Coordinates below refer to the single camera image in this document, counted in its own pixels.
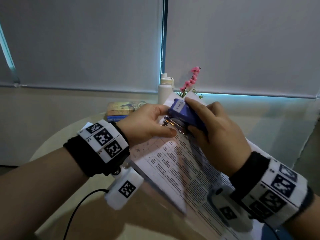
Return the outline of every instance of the round table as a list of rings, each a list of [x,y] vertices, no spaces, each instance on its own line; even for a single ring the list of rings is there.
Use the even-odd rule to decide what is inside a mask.
[[[35,160],[60,147],[87,123],[96,123],[104,113],[79,120],[58,131],[34,153]],[[64,236],[70,216],[88,193],[106,189],[114,178],[103,174],[91,177],[36,231],[40,239],[59,239]],[[75,214],[67,239],[205,239],[183,220],[183,216],[149,184],[143,183],[121,210],[110,208],[103,193],[91,195]]]

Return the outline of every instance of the person's right hand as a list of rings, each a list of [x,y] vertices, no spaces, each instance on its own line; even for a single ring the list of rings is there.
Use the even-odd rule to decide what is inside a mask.
[[[219,102],[206,107],[190,98],[185,101],[204,122],[208,136],[194,126],[190,125],[188,129],[208,161],[217,170],[231,177],[251,154],[251,148],[240,127],[228,117]]]

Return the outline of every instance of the blue book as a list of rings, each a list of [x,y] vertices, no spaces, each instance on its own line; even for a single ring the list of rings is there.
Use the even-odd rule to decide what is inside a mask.
[[[106,119],[108,122],[111,122],[111,121],[118,122],[124,119],[125,117],[127,117],[127,115],[110,115],[110,116],[107,116]]]

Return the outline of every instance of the wristband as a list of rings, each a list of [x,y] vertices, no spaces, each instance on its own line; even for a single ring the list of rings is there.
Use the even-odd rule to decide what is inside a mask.
[[[257,219],[276,227],[294,218],[312,202],[307,180],[275,159],[252,152],[230,182],[231,197]]]
[[[114,173],[130,155],[124,133],[115,123],[105,120],[80,130],[63,146],[88,177]]]

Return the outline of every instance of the finger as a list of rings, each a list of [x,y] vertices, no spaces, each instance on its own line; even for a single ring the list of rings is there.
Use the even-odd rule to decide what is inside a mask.
[[[185,98],[185,101],[188,105],[197,113],[200,119],[204,122],[207,129],[213,128],[215,126],[215,116],[205,105],[190,99],[188,97]]]
[[[169,107],[163,104],[154,104],[155,106],[155,117],[159,115],[167,115]]]
[[[152,131],[152,136],[158,136],[158,137],[175,137],[177,134],[175,129],[168,128],[167,126],[162,125],[155,125],[154,129]]]
[[[199,146],[206,146],[209,144],[208,139],[202,130],[199,130],[197,127],[192,125],[188,126],[188,130],[193,134]]]
[[[223,106],[219,102],[209,104],[207,108],[210,109],[215,116],[223,117],[227,115],[226,112],[224,112]]]

